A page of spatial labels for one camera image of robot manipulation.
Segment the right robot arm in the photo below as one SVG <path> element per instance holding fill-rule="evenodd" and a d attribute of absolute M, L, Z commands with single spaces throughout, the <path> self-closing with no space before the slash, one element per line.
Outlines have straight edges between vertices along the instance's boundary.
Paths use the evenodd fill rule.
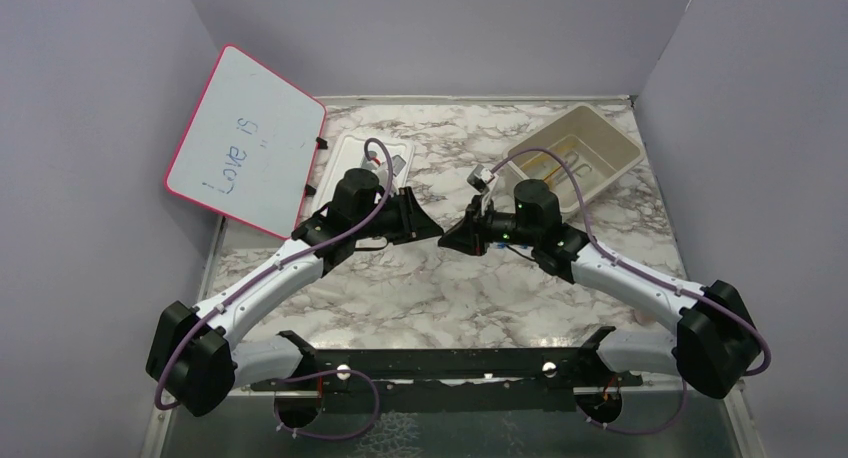
<path fill-rule="evenodd" d="M 600 291 L 652 315 L 666 334 L 613 331 L 577 358 L 579 376 L 600 385 L 616 372 L 677 375 L 698 392 L 725 397 L 765 347 L 739 291 L 672 278 L 614 253 L 563 221 L 541 180 L 519 182 L 515 210 L 498 212 L 481 195 L 439 239 L 441 248 L 484 255 L 494 243 L 526 245 L 545 273 Z"/>

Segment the metal crucible tongs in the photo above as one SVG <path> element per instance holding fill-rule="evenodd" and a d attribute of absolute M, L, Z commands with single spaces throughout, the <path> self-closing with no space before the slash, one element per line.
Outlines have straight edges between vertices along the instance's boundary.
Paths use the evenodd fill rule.
<path fill-rule="evenodd" d="M 569 155 L 564 161 L 583 192 L 595 185 L 597 181 L 596 173 L 589 162 L 582 159 L 579 155 Z M 573 189 L 570 178 L 562 167 L 559 167 L 552 175 L 551 183 L 555 189 L 564 188 L 566 191 Z"/>

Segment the yellow rubber tubing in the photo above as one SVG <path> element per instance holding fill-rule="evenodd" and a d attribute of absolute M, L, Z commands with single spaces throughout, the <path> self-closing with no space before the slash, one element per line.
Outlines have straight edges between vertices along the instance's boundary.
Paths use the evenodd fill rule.
<path fill-rule="evenodd" d="M 520 169 L 530 178 L 548 181 L 556 170 L 562 167 L 560 161 L 565 162 L 564 159 L 569 155 L 579 155 L 574 145 L 558 146 L 550 149 L 548 153 L 536 152 L 520 165 Z"/>

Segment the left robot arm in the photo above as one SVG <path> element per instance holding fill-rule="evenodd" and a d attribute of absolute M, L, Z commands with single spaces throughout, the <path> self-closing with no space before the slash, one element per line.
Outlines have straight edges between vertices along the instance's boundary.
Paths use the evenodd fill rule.
<path fill-rule="evenodd" d="M 392 194 L 375 173 L 348 170 L 332 199 L 258 269 L 212 298 L 193 306 L 176 301 L 162 312 L 145 366 L 157 382 L 155 406 L 183 406 L 200 417 L 242 386 L 271 379 L 306 386 L 315 364 L 301 345 L 285 335 L 245 343 L 246 334 L 352 256 L 358 241 L 383 238 L 399 245 L 442 233 L 410 188 Z"/>

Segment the beige plastic bin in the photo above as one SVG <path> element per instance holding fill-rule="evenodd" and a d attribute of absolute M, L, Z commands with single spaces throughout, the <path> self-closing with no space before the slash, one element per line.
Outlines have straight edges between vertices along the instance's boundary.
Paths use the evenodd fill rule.
<path fill-rule="evenodd" d="M 579 103 L 546 119 L 539 128 L 525 134 L 520 141 L 503 152 L 505 158 L 513 158 L 498 172 L 505 190 L 511 193 L 520 181 L 536 179 L 528 177 L 520 169 L 520 165 L 533 153 L 516 156 L 517 152 L 528 148 L 550 150 L 562 145 L 574 145 L 580 157 L 589 162 L 595 170 L 595 185 L 585 192 L 581 190 L 586 203 L 596 198 L 645 158 L 645 150 L 637 139 L 622 131 L 602 115 L 598 108 Z M 551 180 L 542 181 L 558 196 L 560 211 L 565 218 L 579 212 L 574 188 L 568 191 L 564 188 L 555 189 Z"/>

